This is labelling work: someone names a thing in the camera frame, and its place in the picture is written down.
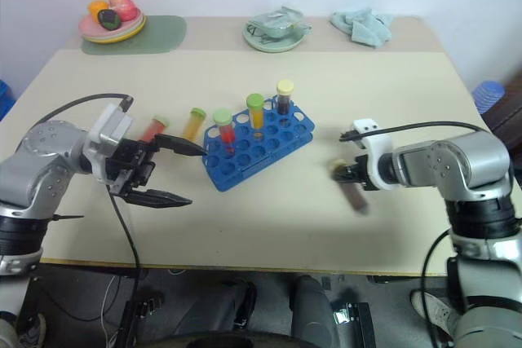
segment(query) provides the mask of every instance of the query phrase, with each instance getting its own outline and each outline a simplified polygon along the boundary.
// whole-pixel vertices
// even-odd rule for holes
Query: test tube cap
[[[227,126],[232,122],[232,112],[228,109],[218,109],[214,112],[214,122],[217,126]]]
[[[203,120],[206,119],[206,112],[200,108],[192,108],[190,114],[195,114],[196,116],[201,117]]]
[[[163,116],[154,116],[153,120],[161,122],[165,127],[170,125],[170,121]]]
[[[279,95],[291,95],[294,91],[294,83],[289,79],[281,79],[277,83],[277,93]]]
[[[248,109],[261,109],[264,105],[264,98],[261,94],[253,93],[246,97]]]

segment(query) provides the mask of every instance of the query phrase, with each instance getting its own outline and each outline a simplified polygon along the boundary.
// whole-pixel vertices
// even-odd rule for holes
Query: light blue towel
[[[359,11],[336,12],[330,22],[337,29],[352,37],[352,41],[379,48],[392,37],[389,29],[391,15],[373,15],[371,8]]]

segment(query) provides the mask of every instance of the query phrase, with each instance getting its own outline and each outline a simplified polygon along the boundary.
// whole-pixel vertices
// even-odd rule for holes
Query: green mat
[[[88,55],[142,55],[165,53],[176,49],[185,39],[187,22],[179,16],[151,15],[141,32],[113,44],[83,40],[82,51]]]

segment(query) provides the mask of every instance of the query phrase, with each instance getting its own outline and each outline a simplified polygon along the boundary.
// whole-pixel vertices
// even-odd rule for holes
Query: blue test tube rack
[[[208,154],[203,157],[203,165],[219,191],[225,192],[235,187],[312,141],[312,132],[316,126],[294,102],[291,102],[290,111],[286,115],[277,113],[275,97],[265,100],[263,110],[262,141],[254,139],[248,109],[232,116],[236,132],[233,156],[230,156],[226,144],[221,140],[217,126],[211,126],[205,131],[203,147]]]

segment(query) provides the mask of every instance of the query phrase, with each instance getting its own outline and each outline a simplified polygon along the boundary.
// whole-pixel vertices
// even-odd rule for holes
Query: beige tabletop
[[[215,189],[201,158],[159,152],[148,188],[194,202],[178,209],[118,203],[143,264],[418,275],[431,242],[449,226],[437,190],[366,192],[369,212],[363,215],[326,167],[333,158],[352,161],[361,154],[338,141],[357,118],[372,117],[382,127],[435,120],[484,126],[438,41],[422,21],[400,18],[391,27],[394,38],[373,50],[314,19],[315,31],[301,46],[265,54],[242,41],[243,20],[188,18],[185,42],[166,54],[90,56],[74,45],[58,51],[0,123],[0,159],[12,154],[35,120],[83,95],[135,97],[128,137],[139,137],[154,115],[168,117],[168,132],[177,135],[190,108],[239,112],[249,93],[271,96],[277,81],[289,78],[295,103],[316,124],[312,142],[228,192]],[[87,129],[106,103],[88,103],[60,118]],[[205,128],[210,125],[207,119]],[[430,128],[392,138],[399,147],[461,133]],[[513,200],[519,209],[518,187]],[[44,262],[132,263],[104,187],[91,176],[73,179],[59,212],[85,217],[50,224]],[[441,244],[431,273],[444,273],[451,253],[448,242]]]

